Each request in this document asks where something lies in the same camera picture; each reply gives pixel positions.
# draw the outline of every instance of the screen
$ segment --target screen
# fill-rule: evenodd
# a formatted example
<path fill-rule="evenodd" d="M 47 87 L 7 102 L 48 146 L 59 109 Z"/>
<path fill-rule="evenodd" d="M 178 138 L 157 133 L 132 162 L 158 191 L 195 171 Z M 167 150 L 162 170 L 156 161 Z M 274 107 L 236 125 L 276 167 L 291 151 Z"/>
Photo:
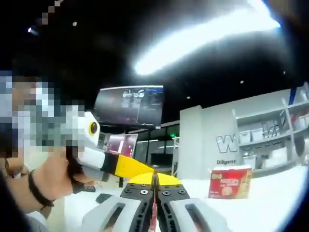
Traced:
<path fill-rule="evenodd" d="M 160 128 L 163 86 L 130 86 L 101 89 L 94 112 L 102 124 L 134 128 Z"/>
<path fill-rule="evenodd" d="M 107 142 L 107 152 L 133 157 L 138 134 L 113 134 Z"/>
<path fill-rule="evenodd" d="M 171 167 L 173 163 L 173 154 L 152 153 L 150 163 L 152 165 Z"/>

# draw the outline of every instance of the wristband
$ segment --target wristband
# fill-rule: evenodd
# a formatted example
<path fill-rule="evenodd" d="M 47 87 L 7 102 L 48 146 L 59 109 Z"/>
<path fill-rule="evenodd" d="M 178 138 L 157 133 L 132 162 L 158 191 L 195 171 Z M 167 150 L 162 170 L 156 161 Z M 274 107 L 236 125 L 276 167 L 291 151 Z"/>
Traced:
<path fill-rule="evenodd" d="M 53 202 L 47 198 L 45 198 L 41 192 L 39 191 L 38 187 L 35 185 L 34 180 L 33 180 L 33 171 L 31 171 L 28 175 L 28 182 L 29 182 L 29 190 L 34 196 L 34 198 L 41 204 L 43 207 L 47 206 L 54 206 Z"/>

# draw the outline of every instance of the screw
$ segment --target screw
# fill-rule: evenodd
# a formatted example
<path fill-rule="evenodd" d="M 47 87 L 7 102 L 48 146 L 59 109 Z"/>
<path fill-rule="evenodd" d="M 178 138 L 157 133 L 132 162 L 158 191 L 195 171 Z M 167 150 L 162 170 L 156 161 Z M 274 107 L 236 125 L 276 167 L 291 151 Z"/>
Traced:
<path fill-rule="evenodd" d="M 170 195 L 170 192 L 169 192 L 169 191 L 164 191 L 162 194 L 163 194 L 164 196 L 169 196 L 169 195 Z"/>
<path fill-rule="evenodd" d="M 142 191 L 140 191 L 140 193 L 141 193 L 141 195 L 146 195 L 146 194 L 148 194 L 148 191 L 147 190 L 142 190 Z"/>
<path fill-rule="evenodd" d="M 186 191 L 185 190 L 179 190 L 178 193 L 181 194 L 181 195 L 184 195 L 186 193 Z"/>

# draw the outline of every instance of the white table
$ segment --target white table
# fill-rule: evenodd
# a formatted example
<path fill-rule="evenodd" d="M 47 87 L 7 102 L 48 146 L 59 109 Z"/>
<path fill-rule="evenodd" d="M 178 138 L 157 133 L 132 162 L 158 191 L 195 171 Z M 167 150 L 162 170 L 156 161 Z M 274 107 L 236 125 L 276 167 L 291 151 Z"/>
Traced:
<path fill-rule="evenodd" d="M 253 179 L 248 199 L 208 199 L 209 181 L 183 180 L 189 195 L 198 197 L 213 207 L 227 220 L 233 232 L 274 232 L 288 222 L 298 207 L 304 187 L 307 186 L 307 167 L 295 167 L 283 173 Z M 82 192 L 65 199 L 66 232 L 76 231 L 84 215 L 98 204 L 101 193 L 119 196 L 122 188 Z"/>

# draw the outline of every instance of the black ceiling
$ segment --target black ceiling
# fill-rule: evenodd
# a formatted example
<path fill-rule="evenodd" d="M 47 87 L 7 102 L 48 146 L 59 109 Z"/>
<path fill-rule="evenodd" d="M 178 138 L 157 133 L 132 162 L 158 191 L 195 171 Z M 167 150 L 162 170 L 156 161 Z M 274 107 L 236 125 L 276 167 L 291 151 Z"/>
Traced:
<path fill-rule="evenodd" d="M 282 25 L 280 35 L 260 32 L 226 39 L 151 76 L 133 72 L 135 60 L 165 34 L 222 15 L 245 1 L 64 0 L 48 14 L 48 25 L 38 20 L 48 11 L 47 3 L 40 2 L 27 15 L 19 12 L 15 51 L 60 83 L 71 98 L 85 100 L 88 108 L 102 87 L 162 84 L 163 122 L 169 122 L 179 119 L 181 109 L 290 88 L 308 76 L 304 32 L 280 14 L 274 14 Z M 31 26 L 38 36 L 27 33 Z"/>

